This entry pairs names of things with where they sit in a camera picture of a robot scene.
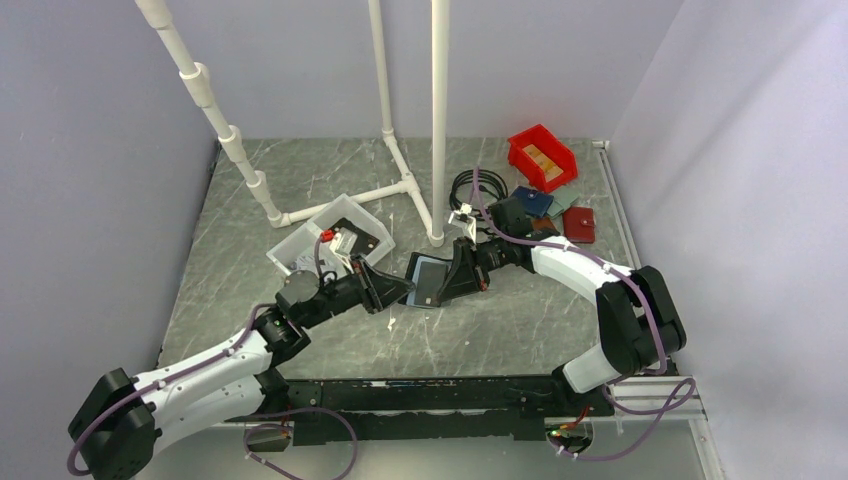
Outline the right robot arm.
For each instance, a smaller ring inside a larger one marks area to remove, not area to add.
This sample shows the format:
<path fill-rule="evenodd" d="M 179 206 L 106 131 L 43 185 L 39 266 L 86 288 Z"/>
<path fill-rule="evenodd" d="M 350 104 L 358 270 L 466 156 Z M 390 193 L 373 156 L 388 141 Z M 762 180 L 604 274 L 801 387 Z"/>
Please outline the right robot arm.
<path fill-rule="evenodd" d="M 687 341 L 682 321 L 662 274 L 645 266 L 631 269 L 608 262 L 551 230 L 535 230 L 513 199 L 482 213 L 493 238 L 477 239 L 477 220 L 464 203 L 449 216 L 464 229 L 433 304 L 486 290 L 492 271 L 507 265 L 555 280 L 596 308 L 598 342 L 556 369 L 563 378 L 551 388 L 557 411 L 574 415 L 590 391 L 636 374 L 661 375 L 672 353 Z"/>

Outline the black leather card holder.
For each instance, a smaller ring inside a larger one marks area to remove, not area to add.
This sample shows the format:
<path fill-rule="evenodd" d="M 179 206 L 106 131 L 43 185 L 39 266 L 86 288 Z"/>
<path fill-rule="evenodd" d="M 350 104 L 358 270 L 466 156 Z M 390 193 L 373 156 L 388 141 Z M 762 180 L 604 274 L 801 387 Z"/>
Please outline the black leather card holder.
<path fill-rule="evenodd" d="M 449 259 L 413 252 L 410 256 L 405 278 L 414 288 L 399 303 L 420 309 L 435 309 L 442 306 L 438 292 L 442 288 L 451 267 Z"/>

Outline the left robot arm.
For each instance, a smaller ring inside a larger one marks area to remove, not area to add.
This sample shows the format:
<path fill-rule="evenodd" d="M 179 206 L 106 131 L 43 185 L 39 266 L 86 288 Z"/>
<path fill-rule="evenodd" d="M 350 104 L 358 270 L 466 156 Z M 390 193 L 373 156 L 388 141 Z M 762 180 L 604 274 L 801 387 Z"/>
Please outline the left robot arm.
<path fill-rule="evenodd" d="M 357 306 L 381 312 L 414 287 L 374 269 L 361 255 L 351 258 L 342 277 L 290 274 L 274 302 L 256 305 L 244 327 L 220 344 L 135 376 L 122 368 L 102 375 L 68 426 L 73 445 L 67 470 L 77 477 L 132 478 L 197 418 L 193 405 L 212 411 L 236 398 L 232 417 L 279 417 L 288 394 L 276 368 L 309 345 L 309 329 Z"/>

